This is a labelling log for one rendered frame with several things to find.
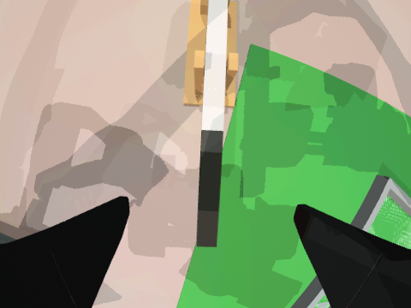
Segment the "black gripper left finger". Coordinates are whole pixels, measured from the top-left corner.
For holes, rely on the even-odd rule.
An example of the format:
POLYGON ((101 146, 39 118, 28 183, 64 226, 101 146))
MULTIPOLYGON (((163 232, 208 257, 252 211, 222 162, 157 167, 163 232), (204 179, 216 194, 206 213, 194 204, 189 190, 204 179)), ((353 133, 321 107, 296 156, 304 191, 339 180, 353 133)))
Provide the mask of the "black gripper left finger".
POLYGON ((119 196, 0 244, 0 308, 92 308, 129 215, 119 196))

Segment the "green flat mat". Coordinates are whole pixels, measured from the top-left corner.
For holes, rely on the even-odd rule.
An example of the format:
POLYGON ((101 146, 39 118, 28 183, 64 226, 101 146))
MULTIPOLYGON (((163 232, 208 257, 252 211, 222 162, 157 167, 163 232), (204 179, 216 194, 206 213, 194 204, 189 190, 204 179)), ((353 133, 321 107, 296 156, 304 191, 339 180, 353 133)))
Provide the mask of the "green flat mat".
POLYGON ((223 144, 217 246, 196 246, 176 308, 291 308, 316 276, 307 204, 352 223, 376 175, 411 198, 411 117, 304 62, 250 45, 223 144))

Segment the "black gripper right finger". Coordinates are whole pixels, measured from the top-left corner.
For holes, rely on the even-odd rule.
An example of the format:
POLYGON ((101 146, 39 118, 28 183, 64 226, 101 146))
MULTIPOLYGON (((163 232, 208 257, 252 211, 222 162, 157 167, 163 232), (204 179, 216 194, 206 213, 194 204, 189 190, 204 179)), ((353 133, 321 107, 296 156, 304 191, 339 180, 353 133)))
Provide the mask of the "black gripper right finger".
POLYGON ((331 308, 411 308, 411 250, 298 204, 295 226, 331 308))

